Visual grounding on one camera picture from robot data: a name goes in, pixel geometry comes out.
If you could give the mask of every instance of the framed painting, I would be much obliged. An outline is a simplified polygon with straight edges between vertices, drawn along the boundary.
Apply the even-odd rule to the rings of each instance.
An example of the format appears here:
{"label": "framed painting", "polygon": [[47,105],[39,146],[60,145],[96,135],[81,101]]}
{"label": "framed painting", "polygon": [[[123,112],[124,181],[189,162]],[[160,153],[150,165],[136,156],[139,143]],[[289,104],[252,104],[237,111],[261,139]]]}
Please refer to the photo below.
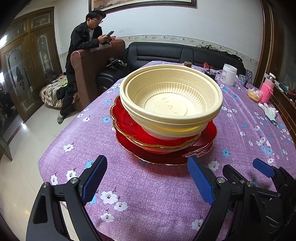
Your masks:
{"label": "framed painting", "polygon": [[109,13],[147,5],[196,7],[196,0],[89,0],[89,11],[96,9]]}

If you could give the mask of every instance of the floral tablecloth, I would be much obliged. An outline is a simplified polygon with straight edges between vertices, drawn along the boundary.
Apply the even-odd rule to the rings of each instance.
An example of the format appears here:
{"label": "floral tablecloth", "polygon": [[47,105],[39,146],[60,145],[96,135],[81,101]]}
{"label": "floral tablecloth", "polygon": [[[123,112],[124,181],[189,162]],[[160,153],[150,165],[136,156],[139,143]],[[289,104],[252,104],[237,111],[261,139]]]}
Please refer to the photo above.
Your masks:
{"label": "floral tablecloth", "polygon": [[[153,64],[173,64],[152,61]],[[210,206],[204,202],[187,166],[152,165],[123,149],[115,138],[110,108],[119,95],[119,80],[93,101],[60,133],[39,161],[40,174],[52,185],[79,177],[98,155],[108,160],[106,174],[86,210],[101,233],[119,241],[191,241]],[[201,161],[216,176],[231,164],[248,180],[274,190],[272,181],[255,170],[255,158],[296,175],[296,150],[280,116],[274,126],[248,98],[242,85],[218,82],[223,107],[214,119],[218,134]],[[226,217],[221,240],[230,217]]]}

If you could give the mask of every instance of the cell phone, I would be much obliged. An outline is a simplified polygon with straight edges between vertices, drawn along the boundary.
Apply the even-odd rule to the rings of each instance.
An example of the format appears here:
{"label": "cell phone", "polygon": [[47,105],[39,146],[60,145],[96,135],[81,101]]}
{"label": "cell phone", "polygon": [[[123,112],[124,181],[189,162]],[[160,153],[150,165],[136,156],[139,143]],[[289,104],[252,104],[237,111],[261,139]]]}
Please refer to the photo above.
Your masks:
{"label": "cell phone", "polygon": [[107,36],[111,36],[111,34],[113,34],[114,31],[110,31],[108,34],[106,34]]}

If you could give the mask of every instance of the black pants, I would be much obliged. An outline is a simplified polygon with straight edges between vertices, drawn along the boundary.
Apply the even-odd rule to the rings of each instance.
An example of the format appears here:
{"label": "black pants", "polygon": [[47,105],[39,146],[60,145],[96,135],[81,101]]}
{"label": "black pants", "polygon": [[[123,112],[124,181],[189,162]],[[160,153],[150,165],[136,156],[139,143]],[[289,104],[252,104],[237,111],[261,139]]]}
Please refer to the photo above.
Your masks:
{"label": "black pants", "polygon": [[64,98],[60,114],[65,118],[74,111],[72,102],[74,99],[73,96],[77,91],[75,72],[66,71],[66,76],[68,80],[67,86],[62,87],[57,91],[57,98]]}

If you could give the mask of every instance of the black leather sofa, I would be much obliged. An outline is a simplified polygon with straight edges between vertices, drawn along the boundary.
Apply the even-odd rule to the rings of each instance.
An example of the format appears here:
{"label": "black leather sofa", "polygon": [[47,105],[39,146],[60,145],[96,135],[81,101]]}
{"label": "black leather sofa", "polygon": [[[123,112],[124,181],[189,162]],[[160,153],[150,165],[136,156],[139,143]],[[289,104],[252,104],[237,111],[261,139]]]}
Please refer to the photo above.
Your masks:
{"label": "black leather sofa", "polygon": [[245,75],[246,69],[242,59],[230,55],[227,52],[217,52],[200,47],[182,44],[157,43],[157,42],[133,42],[123,52],[123,60],[128,68],[118,71],[105,69],[96,79],[100,93],[110,88],[117,80],[128,73],[139,69],[153,60],[173,63],[191,62],[193,65],[203,67],[206,62],[215,70],[223,69],[224,64],[230,64],[237,68],[237,74]]}

